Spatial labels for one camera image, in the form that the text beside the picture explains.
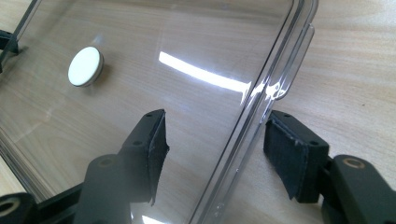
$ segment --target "black clamp jaw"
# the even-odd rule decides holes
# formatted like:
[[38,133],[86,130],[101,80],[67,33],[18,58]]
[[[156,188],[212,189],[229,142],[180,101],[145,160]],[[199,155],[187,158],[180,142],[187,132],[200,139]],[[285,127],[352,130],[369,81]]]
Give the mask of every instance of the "black clamp jaw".
[[329,145],[291,115],[272,112],[264,153],[291,199],[317,203],[323,196],[326,224],[396,224],[396,191],[374,166],[348,155],[331,159]]
[[155,202],[169,150],[165,136],[165,111],[147,113],[117,155],[90,163],[82,184],[39,204],[29,193],[1,197],[0,223],[131,223],[130,203]]
[[[6,50],[19,54],[18,41],[14,34],[0,30],[0,50]],[[0,62],[0,74],[3,72],[2,65]]]

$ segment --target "clear plastic container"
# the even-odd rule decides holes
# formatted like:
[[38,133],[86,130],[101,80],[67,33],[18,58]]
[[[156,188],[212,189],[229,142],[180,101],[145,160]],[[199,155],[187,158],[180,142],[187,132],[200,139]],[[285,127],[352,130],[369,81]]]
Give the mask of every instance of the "clear plastic container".
[[[0,56],[1,153],[38,201],[84,180],[149,111],[166,111],[170,151],[154,206],[165,223],[219,223],[273,103],[288,92],[314,33],[316,0],[32,1],[20,54]],[[105,59],[75,87],[83,48]]]

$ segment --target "black plastic part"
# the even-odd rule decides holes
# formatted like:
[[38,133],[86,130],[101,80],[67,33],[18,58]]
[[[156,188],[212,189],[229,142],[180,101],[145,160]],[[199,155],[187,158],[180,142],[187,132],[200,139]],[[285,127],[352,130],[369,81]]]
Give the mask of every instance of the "black plastic part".
[[147,113],[118,155],[90,163],[74,223],[130,223],[130,203],[154,201],[169,150],[164,119],[164,110]]
[[6,48],[6,45],[10,42],[13,41],[12,43],[14,46],[10,49],[11,52],[18,54],[18,43],[15,38],[13,38],[12,33],[0,30],[0,49],[3,50]]
[[1,224],[38,224],[35,199],[28,193],[9,194],[0,198]]
[[273,111],[266,123],[264,153],[289,194],[299,203],[317,203],[318,175],[329,145],[293,116]]
[[396,192],[370,162],[336,156],[330,177],[349,223],[396,223]]
[[347,218],[344,213],[331,206],[327,200],[323,200],[321,207],[322,219],[325,224],[347,224]]
[[38,205],[40,224],[73,223],[82,184],[64,191]]

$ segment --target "wood grain surface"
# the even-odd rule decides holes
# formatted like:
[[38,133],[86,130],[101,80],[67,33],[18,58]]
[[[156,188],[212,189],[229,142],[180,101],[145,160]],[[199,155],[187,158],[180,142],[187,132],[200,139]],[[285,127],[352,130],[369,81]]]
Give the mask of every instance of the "wood grain surface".
[[[3,0],[0,8],[7,7],[9,11],[6,13],[18,17],[21,11],[25,10],[26,2]],[[112,8],[119,13],[126,13],[126,10],[123,10],[125,6],[120,2],[101,1],[100,3],[102,8]],[[234,117],[223,118],[221,111],[239,113],[241,94],[239,92],[230,94],[227,91],[219,93],[218,89],[212,90],[208,87],[202,89],[202,84],[196,80],[191,83],[188,78],[174,77],[170,68],[165,68],[163,77],[148,77],[148,73],[158,74],[158,69],[162,68],[157,61],[149,61],[158,60],[156,55],[150,55],[153,50],[147,51],[139,44],[145,41],[152,48],[157,48],[155,52],[158,50],[177,52],[179,43],[159,44],[148,37],[163,32],[159,29],[167,25],[169,32],[163,33],[164,39],[175,39],[186,43],[182,44],[185,48],[192,48],[187,44],[189,41],[196,45],[202,41],[199,36],[196,37],[197,34],[204,32],[200,30],[199,24],[196,24],[195,29],[189,30],[191,34],[186,33],[185,36],[181,36],[176,30],[180,26],[183,27],[183,24],[175,23],[180,18],[167,18],[171,22],[165,24],[160,20],[163,14],[159,14],[158,10],[151,10],[150,17],[157,18],[153,20],[153,28],[147,30],[136,26],[141,35],[131,36],[128,41],[134,44],[140,55],[135,52],[128,53],[128,50],[125,50],[123,55],[117,55],[116,50],[100,49],[101,45],[97,44],[98,41],[105,40],[110,41],[112,46],[117,46],[118,49],[131,48],[128,45],[118,44],[124,43],[121,36],[125,34],[122,29],[112,29],[115,27],[114,23],[106,24],[112,19],[111,15],[107,15],[107,18],[106,15],[103,18],[94,18],[93,23],[84,24],[91,27],[108,27],[102,35],[75,29],[79,22],[84,21],[84,18],[78,17],[79,15],[92,20],[97,13],[88,9],[85,14],[81,14],[79,10],[86,7],[83,5],[70,7],[52,1],[43,5],[42,11],[38,12],[31,26],[35,29],[26,31],[24,36],[26,42],[21,40],[23,53],[8,62],[13,73],[3,77],[0,86],[1,127],[3,130],[7,129],[8,141],[14,144],[18,149],[17,153],[25,159],[29,172],[37,176],[51,195],[79,183],[84,177],[81,171],[86,169],[89,160],[102,154],[117,152],[129,131],[144,113],[157,109],[158,106],[164,107],[167,111],[169,128],[168,141],[173,153],[169,155],[165,162],[166,168],[163,170],[163,175],[169,178],[161,179],[160,187],[172,188],[172,190],[160,191],[159,197],[162,195],[164,198],[173,198],[174,203],[166,201],[162,203],[160,199],[154,207],[159,205],[158,207],[166,206],[170,209],[149,210],[145,215],[160,221],[183,223],[195,206],[197,197],[200,196],[202,180],[207,178],[213,169],[210,165],[200,164],[199,161],[213,164],[217,154],[211,151],[223,145],[222,140],[229,135],[229,133],[212,135],[208,133],[213,133],[212,130],[218,127],[231,130],[232,122],[229,120],[233,120]],[[386,0],[320,1],[313,21],[316,34],[305,55],[303,65],[288,96],[277,102],[275,106],[275,109],[292,114],[325,139],[331,145],[331,156],[351,154],[370,161],[393,189],[396,189],[395,12],[396,3]],[[14,20],[9,20],[10,16],[4,16],[3,10],[0,13],[0,29],[15,26],[12,24]],[[210,11],[205,13],[207,18],[200,18],[202,22],[208,22],[209,18],[213,20]],[[215,21],[219,22],[219,27],[229,27],[222,21]],[[59,24],[71,25],[65,29],[64,27],[67,26]],[[126,26],[122,22],[115,24],[119,26],[118,28]],[[251,27],[245,27],[241,32],[256,30],[257,34],[252,36],[271,34],[271,31],[255,29],[255,25],[257,24],[251,24]],[[106,35],[119,31],[119,34],[112,33],[112,38]],[[230,31],[225,29],[220,32],[226,35]],[[65,44],[69,43],[70,37],[74,44]],[[91,41],[90,44],[97,44],[97,47],[106,53],[107,66],[104,76],[98,80],[97,85],[81,90],[70,86],[61,73],[67,71],[68,64],[64,61],[70,61],[73,55],[88,43],[88,40]],[[237,62],[241,62],[240,59],[234,59],[231,52],[244,50],[247,57],[240,64],[244,64],[245,67],[227,71],[233,72],[229,77],[248,82],[250,77],[241,74],[256,72],[254,70],[256,68],[252,68],[253,70],[248,68],[259,63],[254,60],[254,56],[265,49],[252,50],[252,46],[243,45],[244,41],[233,36],[225,39],[224,42],[221,46],[216,46],[215,43],[211,46],[217,49],[214,51],[218,55],[214,54],[210,57],[217,58],[219,55],[224,55],[223,50],[228,50],[229,61],[238,64]],[[160,45],[166,46],[166,49],[160,49]],[[49,53],[42,55],[40,50]],[[198,50],[198,53],[203,54],[203,52],[205,49]],[[40,60],[47,62],[46,67],[35,63],[37,55],[40,55]],[[189,55],[181,56],[186,60],[193,58]],[[205,62],[205,58],[202,58],[197,63],[205,67]],[[122,66],[125,63],[130,63],[137,69],[136,74],[140,79],[127,76],[129,67]],[[222,64],[221,68],[217,68],[219,70],[230,66],[227,63],[219,62],[219,64]],[[145,86],[139,83],[139,80],[145,80]],[[134,85],[135,90],[127,88],[130,85]],[[190,85],[188,89],[182,88],[186,85]],[[158,86],[160,88],[156,89],[156,93],[147,90],[147,87]],[[173,88],[177,88],[177,92],[183,97],[169,95]],[[191,90],[200,92],[200,96],[190,94]],[[134,97],[125,99],[125,94]],[[155,98],[156,95],[164,97],[158,100]],[[139,104],[141,107],[131,108],[136,101],[141,101]],[[197,110],[199,117],[189,116],[189,112]],[[187,121],[183,122],[179,119],[192,120],[195,124],[194,132],[186,125]],[[181,144],[178,142],[177,145],[180,137],[186,141]],[[0,163],[0,169],[0,194],[21,190],[18,182],[12,179],[12,174],[3,163]],[[9,183],[9,187],[3,184],[6,182]],[[146,208],[140,209],[143,212],[148,211]],[[262,155],[261,140],[243,171],[230,204],[227,205],[224,222],[321,223],[322,221],[319,204],[298,204],[289,200],[280,179]]]

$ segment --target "white round knob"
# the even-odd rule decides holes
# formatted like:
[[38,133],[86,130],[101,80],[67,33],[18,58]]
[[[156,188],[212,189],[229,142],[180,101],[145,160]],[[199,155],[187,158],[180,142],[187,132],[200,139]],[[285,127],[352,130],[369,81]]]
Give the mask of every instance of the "white round knob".
[[94,47],[82,49],[69,66],[69,81],[75,86],[91,85],[103,68],[103,55]]

